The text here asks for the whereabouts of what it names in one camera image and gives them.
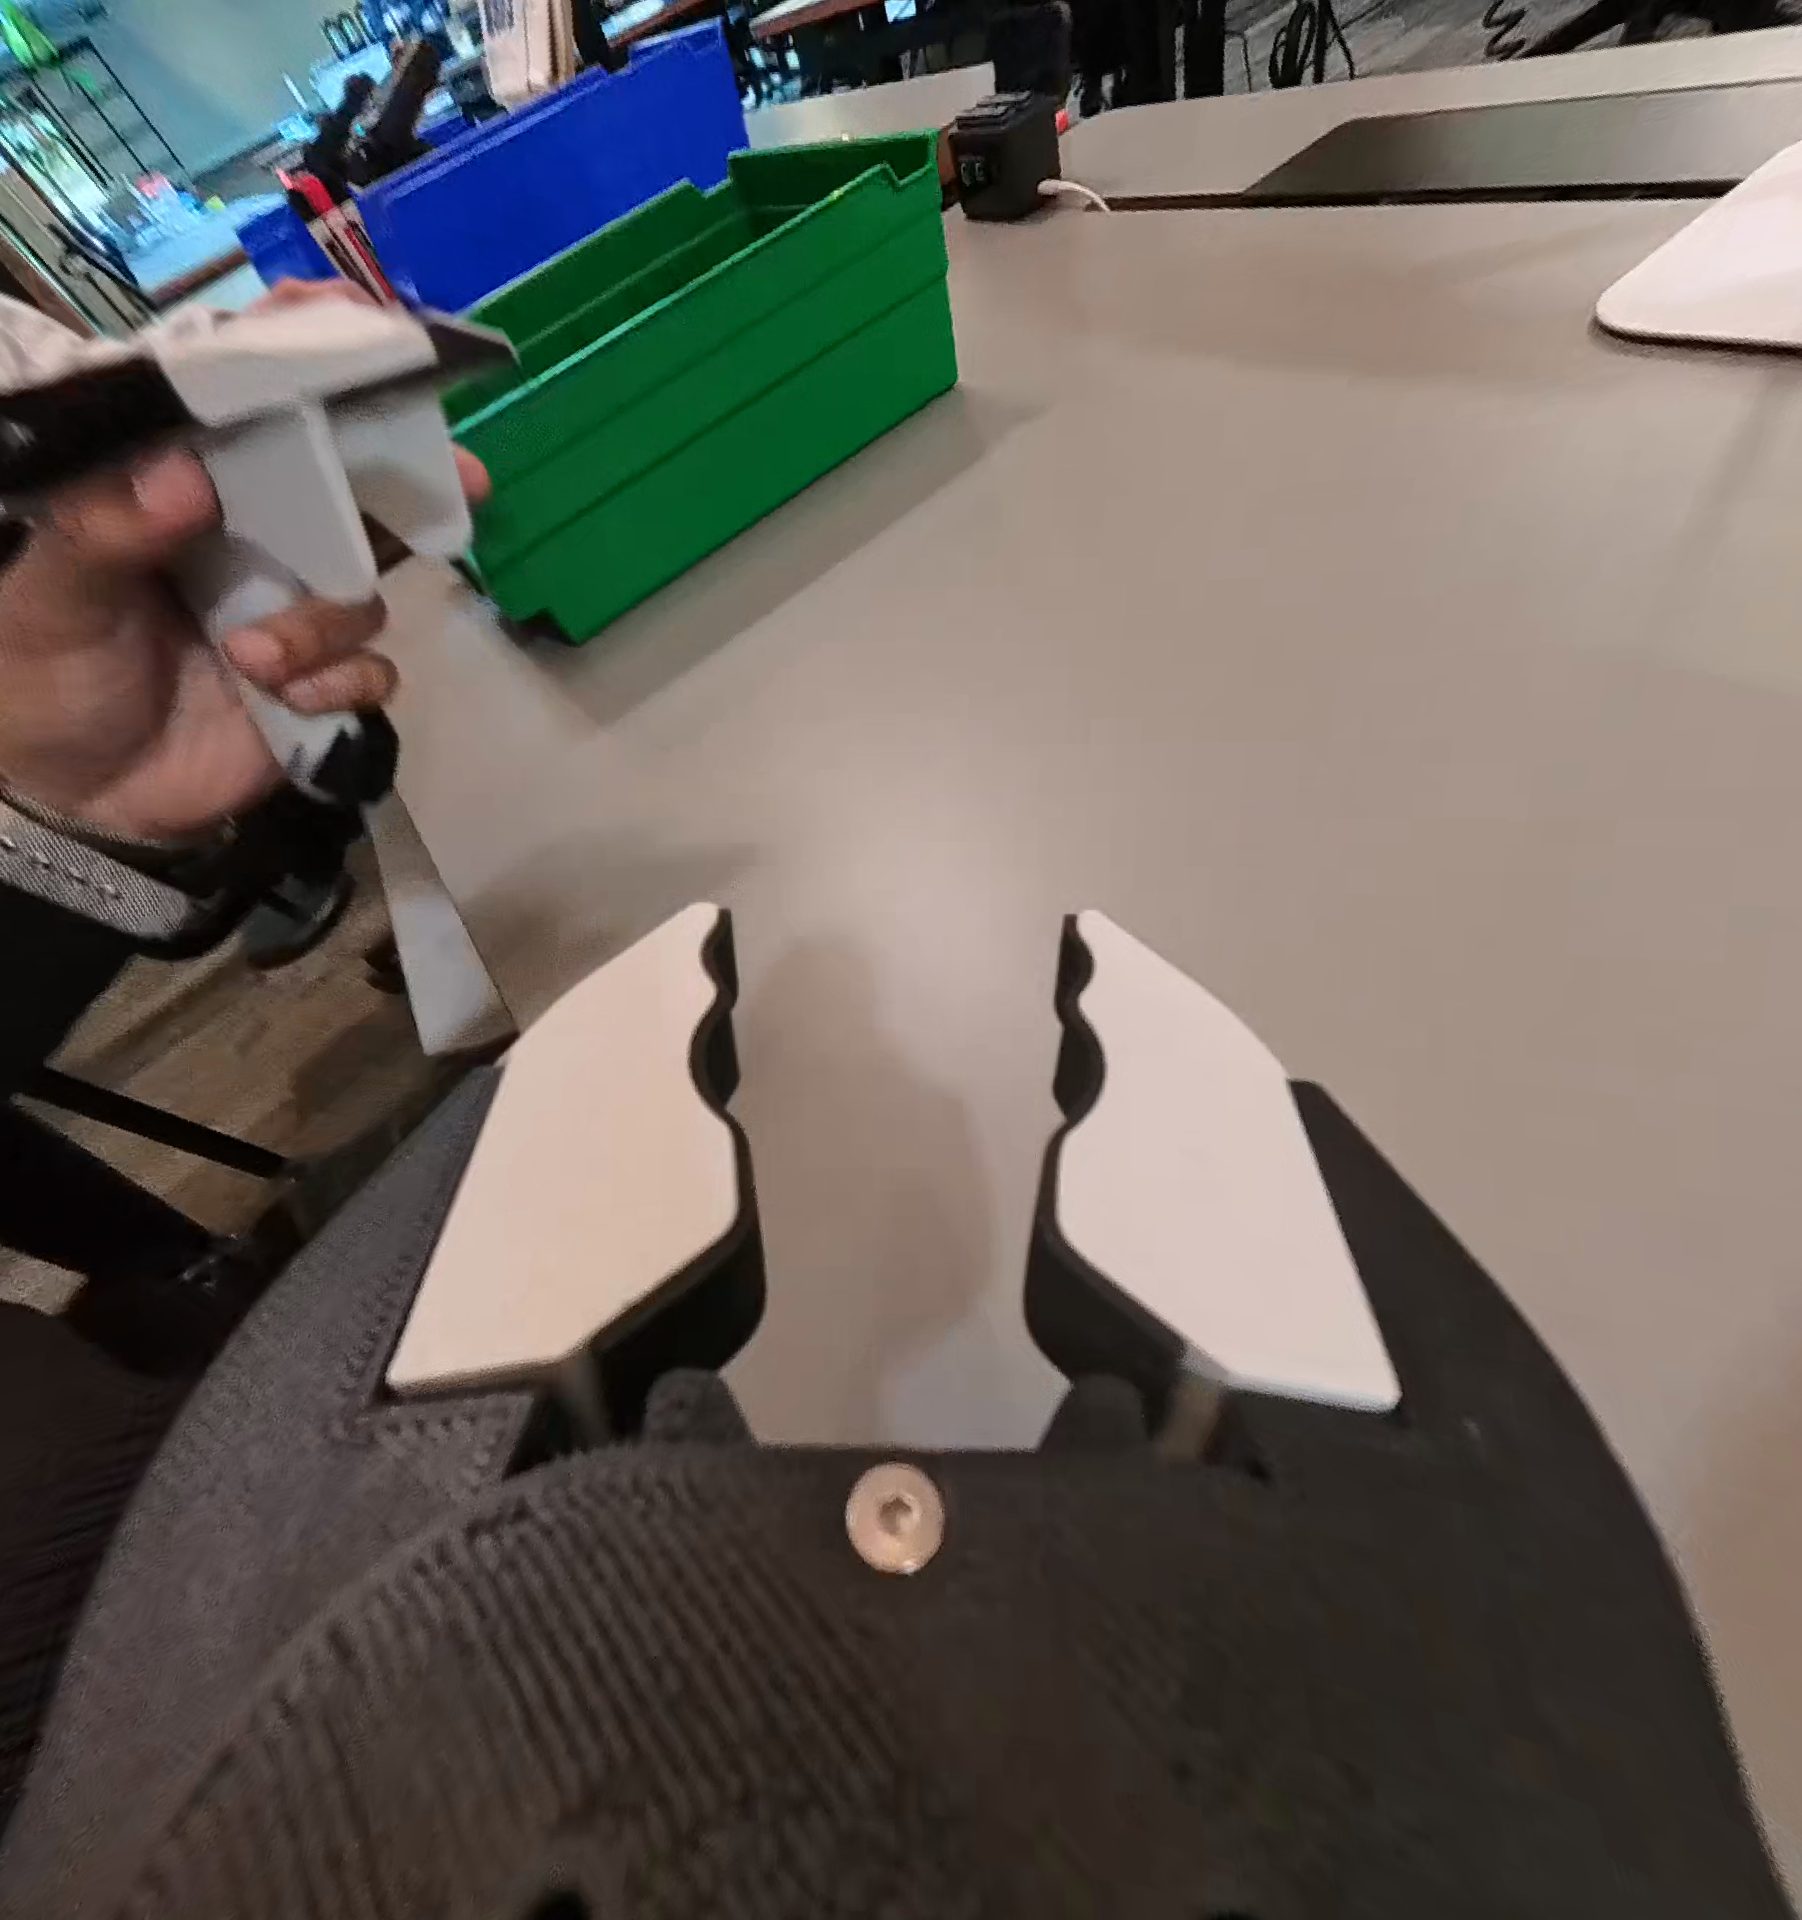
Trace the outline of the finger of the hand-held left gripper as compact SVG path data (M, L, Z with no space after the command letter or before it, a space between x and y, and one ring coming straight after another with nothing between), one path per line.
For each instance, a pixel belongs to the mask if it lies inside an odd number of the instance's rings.
M519 361L494 328L378 304L200 307L146 328L142 354L205 428L412 384L442 389Z

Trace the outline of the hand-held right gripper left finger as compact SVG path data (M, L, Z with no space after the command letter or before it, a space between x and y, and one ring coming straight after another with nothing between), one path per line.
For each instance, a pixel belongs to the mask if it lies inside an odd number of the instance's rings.
M383 1376L399 1403L538 1395L638 1420L675 1370L759 1333L729 913L694 903L585 977L505 1053Z

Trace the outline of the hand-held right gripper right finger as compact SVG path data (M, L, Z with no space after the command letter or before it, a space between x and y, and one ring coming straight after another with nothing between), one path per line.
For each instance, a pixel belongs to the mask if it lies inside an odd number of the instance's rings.
M1396 1368L1273 1048L1099 910L1063 925L1056 1015L1025 1278L1038 1353L1066 1380L1126 1380L1151 1413L1182 1380L1394 1413Z

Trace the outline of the green storage bin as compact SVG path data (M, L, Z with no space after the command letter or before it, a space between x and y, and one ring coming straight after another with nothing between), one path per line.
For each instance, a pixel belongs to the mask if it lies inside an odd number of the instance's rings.
M736 151L466 311L444 396L507 622L598 636L959 380L938 132Z

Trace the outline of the person's left forearm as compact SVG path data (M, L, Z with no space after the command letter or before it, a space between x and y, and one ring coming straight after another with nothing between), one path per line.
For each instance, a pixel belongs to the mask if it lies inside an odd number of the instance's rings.
M96 1285L183 1280L217 1236L17 1105L126 965L120 929L0 879L0 1246Z

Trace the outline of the grey desk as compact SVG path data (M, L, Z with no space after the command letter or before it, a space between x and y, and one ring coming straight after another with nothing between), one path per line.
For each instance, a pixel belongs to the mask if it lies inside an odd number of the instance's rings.
M525 1021L736 925L799 1449L1025 1449L1063 919L1320 1083L1679 1561L1802 1914L1802 359L1619 345L1664 202L1208 205L1329 126L1802 82L1802 30L1110 113L950 219L959 387L578 649L391 580L403 793Z

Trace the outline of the person's left hand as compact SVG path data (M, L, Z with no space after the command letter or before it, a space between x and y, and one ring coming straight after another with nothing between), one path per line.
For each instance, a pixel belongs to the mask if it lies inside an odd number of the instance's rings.
M256 690L303 718L377 709L397 685L381 600L299 598L208 640L170 574L219 502L189 452L51 492L0 575L0 782L142 844L194 839L285 784Z

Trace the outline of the small blue bin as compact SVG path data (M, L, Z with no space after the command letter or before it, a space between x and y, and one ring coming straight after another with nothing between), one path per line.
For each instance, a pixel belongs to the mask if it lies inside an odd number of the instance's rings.
M287 200L274 200L241 220L238 240L248 263L268 290L285 282L335 281L337 269L323 251L308 223Z

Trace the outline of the blue storage bin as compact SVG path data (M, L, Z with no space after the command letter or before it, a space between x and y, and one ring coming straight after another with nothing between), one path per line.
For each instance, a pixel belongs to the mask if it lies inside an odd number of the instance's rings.
M712 189L747 149L722 26L640 42L355 193L397 293L461 314L678 185Z

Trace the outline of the grey mesh watch band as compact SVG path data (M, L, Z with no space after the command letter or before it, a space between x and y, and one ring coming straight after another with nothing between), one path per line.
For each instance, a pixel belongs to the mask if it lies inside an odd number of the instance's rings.
M94 925L148 957L194 959L229 939L254 913L256 897L226 876L210 872L194 891L191 850L183 871L162 871L146 844L110 839L71 817L41 815L0 779L0 888Z

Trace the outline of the black charger block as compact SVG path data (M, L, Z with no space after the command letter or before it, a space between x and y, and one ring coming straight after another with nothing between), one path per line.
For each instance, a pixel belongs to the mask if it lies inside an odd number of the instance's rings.
M1063 174L1063 107L1045 91L999 91L946 130L955 203L970 223L1018 223L1042 210Z

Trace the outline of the wooden document stand white base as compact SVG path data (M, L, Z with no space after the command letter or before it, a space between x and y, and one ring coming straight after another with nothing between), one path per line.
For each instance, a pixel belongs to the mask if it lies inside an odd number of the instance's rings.
M1802 354L1802 139L1604 290L1593 319L1625 344Z

